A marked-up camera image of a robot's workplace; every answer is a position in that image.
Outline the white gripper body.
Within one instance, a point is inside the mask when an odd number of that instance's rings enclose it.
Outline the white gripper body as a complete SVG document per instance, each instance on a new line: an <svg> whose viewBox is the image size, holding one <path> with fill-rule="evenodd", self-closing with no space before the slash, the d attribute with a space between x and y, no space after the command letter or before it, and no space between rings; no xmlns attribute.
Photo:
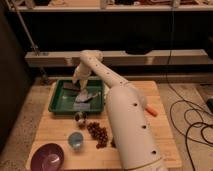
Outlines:
<svg viewBox="0 0 213 171"><path fill-rule="evenodd" d="M76 84L80 83L80 89L86 88L89 76L91 75L91 69L84 64L79 64L73 74L72 82Z"/></svg>

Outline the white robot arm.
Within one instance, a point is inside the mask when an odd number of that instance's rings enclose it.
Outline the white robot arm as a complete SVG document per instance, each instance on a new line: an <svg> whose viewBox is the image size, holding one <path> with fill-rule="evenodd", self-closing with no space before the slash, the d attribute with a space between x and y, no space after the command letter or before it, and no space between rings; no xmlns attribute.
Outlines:
<svg viewBox="0 0 213 171"><path fill-rule="evenodd" d="M99 50L83 50L73 82L84 89L91 72L109 87L106 111L121 166L125 171L168 171L145 116L146 96L102 63Z"/></svg>

